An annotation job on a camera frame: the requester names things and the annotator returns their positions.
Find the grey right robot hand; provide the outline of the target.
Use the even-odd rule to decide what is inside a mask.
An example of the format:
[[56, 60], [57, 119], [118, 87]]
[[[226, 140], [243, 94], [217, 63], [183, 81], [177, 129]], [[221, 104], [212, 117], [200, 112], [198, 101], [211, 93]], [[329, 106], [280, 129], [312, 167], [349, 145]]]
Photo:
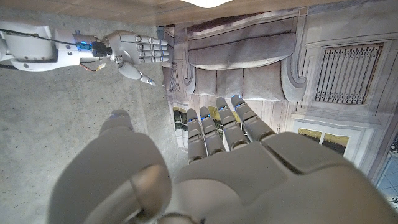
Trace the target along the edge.
[[156, 86], [156, 82], [140, 72], [136, 65], [169, 60], [168, 42], [130, 31], [117, 30], [103, 37], [111, 48], [111, 61], [118, 64], [119, 73], [127, 78]]

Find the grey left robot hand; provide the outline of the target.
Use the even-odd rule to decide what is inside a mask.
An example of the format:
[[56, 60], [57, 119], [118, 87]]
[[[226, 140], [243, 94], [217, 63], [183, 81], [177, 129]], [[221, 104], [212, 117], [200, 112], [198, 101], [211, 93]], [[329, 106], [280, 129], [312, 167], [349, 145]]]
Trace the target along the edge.
[[343, 156], [275, 133], [240, 95], [187, 111], [188, 163], [175, 177], [152, 139], [115, 110], [65, 168], [49, 223], [396, 223], [397, 213]]

